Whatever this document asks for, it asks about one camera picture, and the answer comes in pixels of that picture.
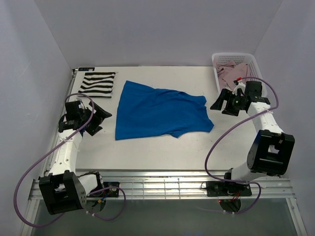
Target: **blue cloth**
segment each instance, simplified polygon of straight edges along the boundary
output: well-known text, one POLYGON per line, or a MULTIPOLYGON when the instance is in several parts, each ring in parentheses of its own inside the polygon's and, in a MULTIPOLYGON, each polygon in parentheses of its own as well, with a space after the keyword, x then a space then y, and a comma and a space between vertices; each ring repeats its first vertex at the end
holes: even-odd
POLYGON ((116 140, 170 134, 178 138, 191 131, 210 132, 213 123, 204 96, 126 81, 120 97, 116 140))

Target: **white plastic basket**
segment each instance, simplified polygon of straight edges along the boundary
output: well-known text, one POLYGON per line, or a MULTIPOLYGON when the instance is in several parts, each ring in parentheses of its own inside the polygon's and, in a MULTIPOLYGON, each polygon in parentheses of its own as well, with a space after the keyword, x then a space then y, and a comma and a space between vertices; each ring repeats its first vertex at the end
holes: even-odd
MULTIPOLYGON (((251 76, 262 78, 258 64, 256 62, 256 59, 252 54, 248 54, 248 53, 215 53, 212 55, 213 65, 215 65, 214 61, 216 61, 217 64, 225 64, 225 63, 229 62, 230 60, 235 61, 236 64, 240 64, 240 63, 248 64, 250 67, 250 70, 251 70, 251 76)), ((220 93, 221 89, 219 86, 218 73, 217 73, 217 69, 215 66, 213 66, 213 70, 215 72, 218 92, 220 93)), ((264 83, 262 83, 262 96, 267 97, 267 89, 266 89, 266 85, 264 83)))

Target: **white table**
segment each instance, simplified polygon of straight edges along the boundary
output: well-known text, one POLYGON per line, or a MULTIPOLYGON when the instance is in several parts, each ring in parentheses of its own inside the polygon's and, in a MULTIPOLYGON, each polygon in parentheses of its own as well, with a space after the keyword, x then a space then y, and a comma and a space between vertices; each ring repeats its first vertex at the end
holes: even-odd
MULTIPOLYGON (((104 170, 203 170, 205 157, 216 139, 232 125, 248 117, 223 115, 209 108, 218 97, 212 67, 141 66, 96 67, 95 72, 118 72, 112 98, 94 98, 96 104, 113 114, 102 123, 103 130, 91 137, 85 133, 79 147, 77 169, 104 170), (161 89, 175 89, 191 95, 204 95, 207 112, 214 128, 210 133, 190 132, 178 139, 160 137, 115 141, 118 102, 126 80, 161 89)), ((78 72, 72 93, 78 91, 84 72, 78 72)), ((256 136, 251 122, 226 136, 208 162, 211 170, 227 170, 246 161, 256 136)))

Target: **striped towel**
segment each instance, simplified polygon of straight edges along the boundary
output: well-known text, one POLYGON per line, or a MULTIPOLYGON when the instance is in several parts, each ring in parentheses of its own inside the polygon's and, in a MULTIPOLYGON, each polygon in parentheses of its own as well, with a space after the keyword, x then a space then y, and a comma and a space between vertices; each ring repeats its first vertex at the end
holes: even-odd
POLYGON ((87 72, 79 93, 90 97, 112 97, 115 72, 87 72))

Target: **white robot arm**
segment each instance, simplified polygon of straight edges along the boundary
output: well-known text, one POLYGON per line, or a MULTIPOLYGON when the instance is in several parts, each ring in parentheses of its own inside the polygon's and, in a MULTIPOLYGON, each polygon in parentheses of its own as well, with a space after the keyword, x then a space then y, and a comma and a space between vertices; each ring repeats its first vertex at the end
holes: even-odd
MULTIPOLYGON (((80 101, 67 102, 65 108, 66 114, 59 121, 59 143, 85 124, 91 116, 91 111, 88 108, 82 108, 80 101)), ((83 209, 87 203, 87 195, 92 190, 104 188, 102 177, 98 172, 86 173, 79 177, 75 174, 78 148, 83 134, 87 132, 93 136, 102 129, 99 125, 103 120, 111 117, 110 113, 95 103, 94 110, 96 112, 84 129, 57 150, 48 176, 41 177, 39 180, 39 188, 50 214, 83 209)))
MULTIPOLYGON (((245 110, 250 117, 270 109, 268 98, 261 97, 262 85, 258 81, 248 81, 246 85, 235 81, 234 91, 223 89, 212 110, 221 110, 223 101, 226 107, 223 114, 238 116, 245 110)), ((247 161, 232 168, 224 178, 244 180, 247 183, 262 177, 283 175, 288 167, 294 146, 294 137, 285 134, 276 123, 271 112, 266 112, 253 120, 257 136, 248 153, 247 161)))

